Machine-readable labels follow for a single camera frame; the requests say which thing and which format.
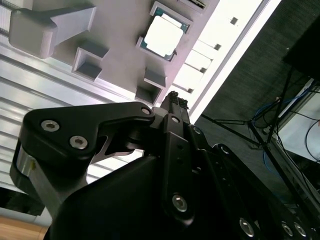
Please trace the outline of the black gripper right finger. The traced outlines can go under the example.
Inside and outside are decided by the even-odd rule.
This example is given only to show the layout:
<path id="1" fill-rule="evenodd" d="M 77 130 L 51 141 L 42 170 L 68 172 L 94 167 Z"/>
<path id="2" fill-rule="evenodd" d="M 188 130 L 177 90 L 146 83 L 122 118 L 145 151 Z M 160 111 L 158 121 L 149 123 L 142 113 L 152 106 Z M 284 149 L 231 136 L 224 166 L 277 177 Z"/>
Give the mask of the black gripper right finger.
<path id="1" fill-rule="evenodd" d="M 178 100 L 189 141 L 203 174 L 214 184 L 229 240 L 318 240 L 320 221 L 268 147 L 271 162 L 290 190 L 299 211 L 292 213 L 224 144 L 210 147 L 199 128 L 190 124 L 188 102 Z"/>

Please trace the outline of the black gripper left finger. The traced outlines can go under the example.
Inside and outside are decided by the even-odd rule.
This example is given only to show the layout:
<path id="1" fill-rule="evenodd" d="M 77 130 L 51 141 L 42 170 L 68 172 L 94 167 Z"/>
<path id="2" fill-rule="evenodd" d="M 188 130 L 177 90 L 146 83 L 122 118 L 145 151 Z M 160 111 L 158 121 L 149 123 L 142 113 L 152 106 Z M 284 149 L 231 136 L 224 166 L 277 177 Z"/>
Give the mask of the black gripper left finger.
<path id="1" fill-rule="evenodd" d="M 160 107 L 123 102 L 36 109 L 22 122 L 11 179 L 52 216 L 78 190 L 142 157 L 189 156 L 178 93 Z"/>

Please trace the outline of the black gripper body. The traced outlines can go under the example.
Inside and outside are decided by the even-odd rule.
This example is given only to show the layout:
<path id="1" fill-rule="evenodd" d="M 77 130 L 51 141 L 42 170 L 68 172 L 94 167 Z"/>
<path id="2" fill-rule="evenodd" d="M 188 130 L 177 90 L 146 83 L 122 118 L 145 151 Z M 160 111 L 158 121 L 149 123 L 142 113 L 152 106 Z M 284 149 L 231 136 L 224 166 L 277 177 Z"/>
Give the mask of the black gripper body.
<path id="1" fill-rule="evenodd" d="M 51 240 L 238 240 L 210 168 L 189 156 L 141 157 L 76 191 L 50 226 Z"/>

